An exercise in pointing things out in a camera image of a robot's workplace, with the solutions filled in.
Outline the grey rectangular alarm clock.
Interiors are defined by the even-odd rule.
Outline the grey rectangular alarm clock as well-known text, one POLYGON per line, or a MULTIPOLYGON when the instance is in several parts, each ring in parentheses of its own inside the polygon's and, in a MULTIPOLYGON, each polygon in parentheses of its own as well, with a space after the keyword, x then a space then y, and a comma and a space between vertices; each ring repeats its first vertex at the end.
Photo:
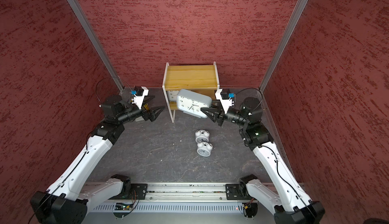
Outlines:
POLYGON ((177 95, 177 108, 186 114, 207 118, 201 108, 209 108, 212 105, 212 98, 190 90, 181 89, 177 95))
POLYGON ((179 90, 168 90, 168 100, 169 101, 177 101, 177 95, 179 94, 179 90))

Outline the wooden two-tier white-framed shelf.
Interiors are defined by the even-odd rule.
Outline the wooden two-tier white-framed shelf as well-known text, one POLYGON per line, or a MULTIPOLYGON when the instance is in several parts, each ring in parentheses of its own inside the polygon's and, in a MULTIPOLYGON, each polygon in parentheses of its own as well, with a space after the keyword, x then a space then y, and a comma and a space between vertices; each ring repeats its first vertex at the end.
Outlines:
POLYGON ((217 64, 171 66, 166 63, 162 89, 171 122, 175 121, 178 110, 176 101, 169 101, 168 90, 187 89, 215 99, 215 91, 220 88, 217 64))

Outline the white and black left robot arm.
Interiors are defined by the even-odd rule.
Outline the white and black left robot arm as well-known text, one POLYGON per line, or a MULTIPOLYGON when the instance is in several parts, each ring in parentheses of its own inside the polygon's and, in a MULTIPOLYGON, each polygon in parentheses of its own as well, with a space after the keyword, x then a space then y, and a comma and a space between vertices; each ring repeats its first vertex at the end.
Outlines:
POLYGON ((131 179, 121 174, 82 194, 82 188, 102 157, 114 146, 125 130, 124 125, 141 117, 155 121, 164 106, 148 108, 154 99, 144 93, 134 95, 130 102, 112 95, 100 105, 104 119, 88 136, 86 145, 67 170, 46 191, 37 191, 30 204, 40 224, 80 224, 95 207, 112 197, 137 200, 131 179))

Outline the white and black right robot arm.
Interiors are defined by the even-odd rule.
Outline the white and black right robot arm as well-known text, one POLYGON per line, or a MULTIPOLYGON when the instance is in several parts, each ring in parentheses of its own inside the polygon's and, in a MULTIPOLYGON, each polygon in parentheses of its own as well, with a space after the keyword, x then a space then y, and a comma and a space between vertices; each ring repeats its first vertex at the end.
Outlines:
POLYGON ((285 164, 261 121, 260 104, 260 99, 248 97, 237 110, 229 106, 228 100, 221 99, 201 111, 218 125, 227 121, 240 126, 239 134, 245 146, 259 159, 276 189, 273 192, 254 175, 248 175, 240 179, 245 195, 262 204, 277 224, 318 224, 325 209, 321 202, 311 199, 285 164))

